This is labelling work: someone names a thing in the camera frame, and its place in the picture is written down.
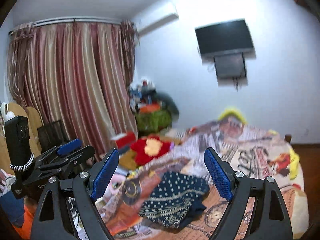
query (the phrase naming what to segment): black and white braided cord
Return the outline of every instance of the black and white braided cord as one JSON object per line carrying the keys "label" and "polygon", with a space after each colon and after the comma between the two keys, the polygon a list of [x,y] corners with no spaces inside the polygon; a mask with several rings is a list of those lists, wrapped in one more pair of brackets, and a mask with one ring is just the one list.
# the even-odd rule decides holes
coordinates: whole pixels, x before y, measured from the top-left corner
{"label": "black and white braided cord", "polygon": [[27,169],[29,169],[34,158],[35,158],[35,155],[33,153],[31,153],[30,159],[28,160],[28,162],[25,165],[17,166],[17,165],[13,165],[12,163],[10,163],[10,169],[13,171],[26,171]]}

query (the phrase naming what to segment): bedspread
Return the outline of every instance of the bedspread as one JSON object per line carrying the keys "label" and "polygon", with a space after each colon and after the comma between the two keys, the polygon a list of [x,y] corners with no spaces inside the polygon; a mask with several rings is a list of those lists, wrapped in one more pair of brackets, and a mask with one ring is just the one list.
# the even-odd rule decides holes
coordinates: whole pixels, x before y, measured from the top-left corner
{"label": "bedspread", "polygon": [[[292,148],[278,134],[239,123],[233,118],[212,121],[188,131],[184,143],[166,155],[142,166],[118,190],[107,190],[97,208],[115,239],[208,239],[227,206],[219,196],[204,165],[204,151],[213,147],[222,160],[251,178],[273,176],[283,194],[291,218],[294,238],[308,228],[308,204],[302,169],[292,159]],[[196,175],[209,182],[207,207],[198,220],[183,230],[166,229],[138,216],[143,202],[166,171]],[[236,239],[242,239],[252,214],[254,198],[249,198]]]}

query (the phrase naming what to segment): bolt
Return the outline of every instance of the bolt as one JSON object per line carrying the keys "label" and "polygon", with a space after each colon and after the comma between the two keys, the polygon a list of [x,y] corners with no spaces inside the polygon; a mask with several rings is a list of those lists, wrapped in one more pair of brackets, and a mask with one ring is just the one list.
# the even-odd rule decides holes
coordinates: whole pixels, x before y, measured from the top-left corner
{"label": "bolt", "polygon": [[269,182],[274,182],[275,179],[274,179],[273,177],[271,177],[271,176],[268,176],[268,177],[267,177],[267,181],[269,181]]}
{"label": "bolt", "polygon": [[51,177],[51,178],[49,179],[49,182],[50,182],[50,183],[54,183],[56,180],[57,180],[56,177]]}
{"label": "bolt", "polygon": [[84,179],[88,176],[88,173],[86,171],[83,171],[80,173],[80,178]]}
{"label": "bolt", "polygon": [[243,175],[244,175],[244,174],[243,174],[241,171],[236,171],[236,176],[237,176],[238,178],[242,178]]}

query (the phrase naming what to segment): brown floor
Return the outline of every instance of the brown floor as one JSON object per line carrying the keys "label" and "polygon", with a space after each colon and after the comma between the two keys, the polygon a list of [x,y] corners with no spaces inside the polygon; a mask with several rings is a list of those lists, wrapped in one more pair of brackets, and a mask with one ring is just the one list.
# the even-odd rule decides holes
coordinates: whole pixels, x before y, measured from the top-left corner
{"label": "brown floor", "polygon": [[308,197],[309,221],[312,222],[320,212],[320,145],[293,145],[300,156],[303,170],[304,189]]}

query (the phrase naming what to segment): black and white patterned cloth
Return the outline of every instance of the black and white patterned cloth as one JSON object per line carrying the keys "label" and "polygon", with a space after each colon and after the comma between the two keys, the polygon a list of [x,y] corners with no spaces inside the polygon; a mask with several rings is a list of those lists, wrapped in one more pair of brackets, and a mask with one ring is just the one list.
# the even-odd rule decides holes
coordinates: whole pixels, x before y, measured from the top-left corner
{"label": "black and white patterned cloth", "polygon": [[168,228],[184,228],[206,209],[202,197],[208,191],[205,179],[167,171],[139,216]]}

